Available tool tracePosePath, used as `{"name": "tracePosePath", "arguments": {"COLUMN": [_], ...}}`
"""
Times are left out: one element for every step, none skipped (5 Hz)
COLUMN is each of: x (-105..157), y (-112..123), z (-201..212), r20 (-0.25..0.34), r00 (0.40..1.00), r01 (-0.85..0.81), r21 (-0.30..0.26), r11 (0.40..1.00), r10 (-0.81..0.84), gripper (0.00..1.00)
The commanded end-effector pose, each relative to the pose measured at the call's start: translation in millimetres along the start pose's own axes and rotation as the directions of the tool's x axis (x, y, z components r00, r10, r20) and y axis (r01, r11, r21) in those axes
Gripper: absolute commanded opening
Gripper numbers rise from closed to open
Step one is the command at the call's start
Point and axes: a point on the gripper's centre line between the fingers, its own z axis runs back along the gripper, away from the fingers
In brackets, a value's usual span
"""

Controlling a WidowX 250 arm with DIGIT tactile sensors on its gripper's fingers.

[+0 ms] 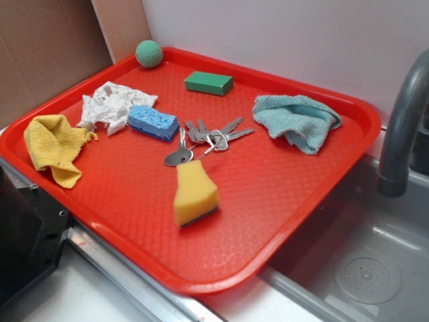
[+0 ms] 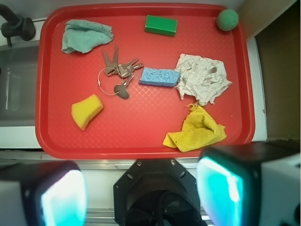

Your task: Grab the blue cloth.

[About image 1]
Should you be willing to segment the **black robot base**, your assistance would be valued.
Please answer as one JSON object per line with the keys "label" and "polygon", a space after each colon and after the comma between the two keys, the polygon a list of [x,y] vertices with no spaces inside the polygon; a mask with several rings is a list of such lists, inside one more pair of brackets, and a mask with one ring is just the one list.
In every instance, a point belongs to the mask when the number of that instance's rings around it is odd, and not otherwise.
{"label": "black robot base", "polygon": [[1,169],[1,308],[53,273],[70,211],[44,189],[17,188]]}

